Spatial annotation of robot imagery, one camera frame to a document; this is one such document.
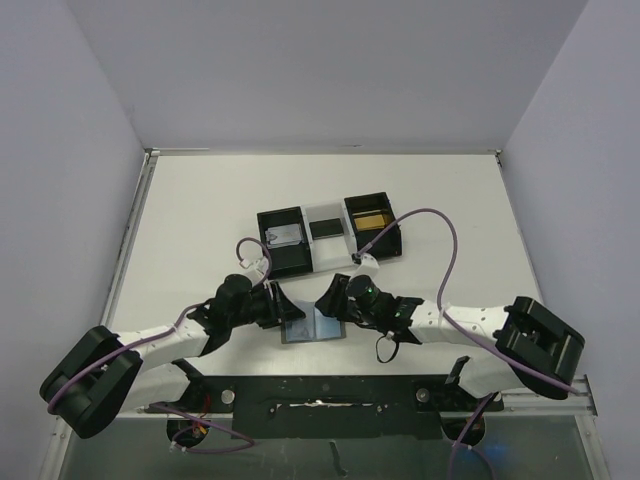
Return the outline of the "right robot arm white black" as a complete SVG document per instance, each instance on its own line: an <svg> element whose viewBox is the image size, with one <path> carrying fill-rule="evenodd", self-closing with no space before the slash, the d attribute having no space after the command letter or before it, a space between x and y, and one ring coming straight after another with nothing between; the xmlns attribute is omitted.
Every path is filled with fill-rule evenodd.
<svg viewBox="0 0 640 480"><path fill-rule="evenodd" d="M584 337L537 300L519 296L498 307L456 307L379 289L368 275L334 276L316 301L326 317L373 330L381 338L412 345L477 347L486 357L462 355L449 380L467 394L483 398L527 388L565 400L575 393L573 378Z"/></svg>

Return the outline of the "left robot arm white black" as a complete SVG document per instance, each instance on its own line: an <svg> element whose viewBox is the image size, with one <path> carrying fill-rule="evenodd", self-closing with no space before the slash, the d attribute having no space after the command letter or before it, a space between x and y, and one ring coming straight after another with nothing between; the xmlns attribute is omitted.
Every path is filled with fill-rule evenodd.
<svg viewBox="0 0 640 480"><path fill-rule="evenodd" d="M256 285L232 274L213 297L186 307L172 324L124 333L91 328L45 378L39 395L49 414L91 438L123 411L179 400L190 379L177 362L218 350L234 329L276 328L305 316L278 283Z"/></svg>

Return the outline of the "grey leather card holder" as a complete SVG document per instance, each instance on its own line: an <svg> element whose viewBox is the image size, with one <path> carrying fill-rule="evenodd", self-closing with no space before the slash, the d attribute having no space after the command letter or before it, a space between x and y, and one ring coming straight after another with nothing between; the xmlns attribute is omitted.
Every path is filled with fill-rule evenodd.
<svg viewBox="0 0 640 480"><path fill-rule="evenodd" d="M324 316L312 302L298 301L294 305L305 317L284 323L281 328L283 344L317 343L346 337L344 324L335 318Z"/></svg>

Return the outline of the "black white three-bin tray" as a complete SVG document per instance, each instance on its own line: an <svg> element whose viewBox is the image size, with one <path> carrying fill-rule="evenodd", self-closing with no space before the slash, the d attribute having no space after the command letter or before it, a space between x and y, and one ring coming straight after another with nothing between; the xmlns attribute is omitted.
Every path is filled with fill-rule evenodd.
<svg viewBox="0 0 640 480"><path fill-rule="evenodd" d="M366 245L378 261L399 257L402 235L394 220L385 192L257 214L260 240L273 261L272 279L348 268Z"/></svg>

